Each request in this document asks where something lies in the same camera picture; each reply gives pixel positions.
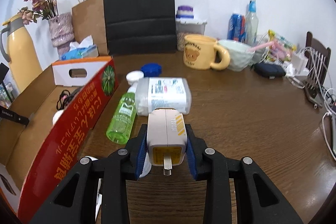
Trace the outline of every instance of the yellow label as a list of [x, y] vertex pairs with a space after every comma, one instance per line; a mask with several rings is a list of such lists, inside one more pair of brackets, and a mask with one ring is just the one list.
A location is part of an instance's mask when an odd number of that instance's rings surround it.
[[171, 163], [178, 164], [180, 161], [182, 147], [169, 146], [169, 147], [154, 147], [153, 148], [153, 160], [154, 164], [163, 165], [163, 155], [169, 153], [171, 156]]
[[182, 115], [178, 115], [175, 118], [175, 122], [176, 122], [176, 131], [178, 132], [178, 135], [181, 136], [183, 133], [185, 133], [185, 127]]

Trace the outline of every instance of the blue soda can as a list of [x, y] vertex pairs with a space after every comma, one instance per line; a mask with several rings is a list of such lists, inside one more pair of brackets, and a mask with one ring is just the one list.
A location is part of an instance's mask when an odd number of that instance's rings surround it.
[[243, 15], [237, 13], [232, 14], [229, 21], [227, 38], [239, 42], [245, 41], [245, 17]]

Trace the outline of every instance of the black pouch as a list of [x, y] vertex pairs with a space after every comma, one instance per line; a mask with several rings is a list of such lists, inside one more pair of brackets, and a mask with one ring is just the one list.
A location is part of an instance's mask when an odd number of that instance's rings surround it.
[[284, 69], [275, 64], [267, 63], [256, 63], [251, 69], [254, 68], [254, 71], [265, 78], [274, 79], [276, 77], [283, 77], [286, 75]]

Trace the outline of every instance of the tissue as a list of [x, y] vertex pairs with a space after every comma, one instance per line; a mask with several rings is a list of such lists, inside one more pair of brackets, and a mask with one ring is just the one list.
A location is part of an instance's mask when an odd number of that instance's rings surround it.
[[97, 45], [93, 44], [93, 39], [90, 36], [83, 39], [79, 44], [78, 42], [70, 43], [70, 51], [61, 55], [60, 60], [80, 59], [85, 57], [97, 57]]

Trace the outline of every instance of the mug handle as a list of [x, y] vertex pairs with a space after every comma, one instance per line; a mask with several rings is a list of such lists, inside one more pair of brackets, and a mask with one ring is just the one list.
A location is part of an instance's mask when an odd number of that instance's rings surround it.
[[221, 57], [222, 60], [219, 63], [211, 63], [210, 67], [216, 70], [223, 70], [227, 68], [231, 61], [229, 52], [225, 47], [222, 47], [221, 45], [218, 44], [215, 44], [213, 47], [215, 50], [218, 51], [219, 56]]

